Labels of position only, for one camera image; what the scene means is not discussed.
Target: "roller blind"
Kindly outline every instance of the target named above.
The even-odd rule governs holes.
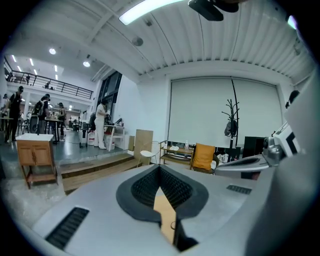
[[[277,89],[254,81],[233,82],[240,102],[238,145],[243,146],[245,136],[271,136],[282,125]],[[228,116],[222,113],[230,113],[227,99],[236,102],[228,78],[172,81],[168,140],[228,148],[230,137],[224,134]]]

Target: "wooden step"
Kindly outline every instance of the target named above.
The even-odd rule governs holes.
[[[138,160],[132,159],[117,165],[114,165],[109,168],[105,168],[102,170],[97,170],[94,172],[86,173],[83,175],[73,176],[62,179],[63,189],[66,195],[70,194],[72,191],[76,190],[77,188],[85,185],[91,181],[104,178],[110,175],[122,173],[124,171],[136,168],[138,164]]]
[[[133,155],[124,153],[110,156],[101,160],[91,160],[85,162],[77,162],[72,164],[64,164],[60,166],[62,178],[70,178],[74,176],[89,174],[102,169],[106,169],[118,164],[125,163],[134,159]]]

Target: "white chair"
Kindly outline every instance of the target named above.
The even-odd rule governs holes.
[[[143,150],[144,148],[146,148],[148,145],[151,144],[151,151],[148,151],[148,150]],[[138,164],[136,167],[139,167],[139,163],[140,163],[140,160],[141,160],[141,156],[145,157],[145,158],[149,158],[149,164],[150,164],[150,160],[151,158],[155,158],[155,162],[156,164],[158,164],[157,162],[157,158],[156,158],[156,155],[160,152],[160,142],[158,141],[150,141],[150,142],[147,142],[145,144],[143,144],[141,146],[141,149],[140,149],[140,157],[139,157],[139,161],[138,161]]]

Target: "balcony railing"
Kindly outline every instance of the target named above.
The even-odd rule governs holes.
[[[6,80],[8,82],[45,88],[48,90],[62,92],[89,100],[91,99],[93,93],[92,90],[87,90],[66,82],[50,79],[40,75],[12,70],[9,64],[6,69],[9,69],[8,71],[10,72],[8,75],[6,75]]]

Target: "cabinet door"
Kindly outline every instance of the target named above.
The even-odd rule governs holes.
[[[48,146],[33,146],[33,152],[37,166],[51,165],[51,156]]]
[[[19,161],[22,166],[34,166],[33,147],[27,145],[18,146]]]

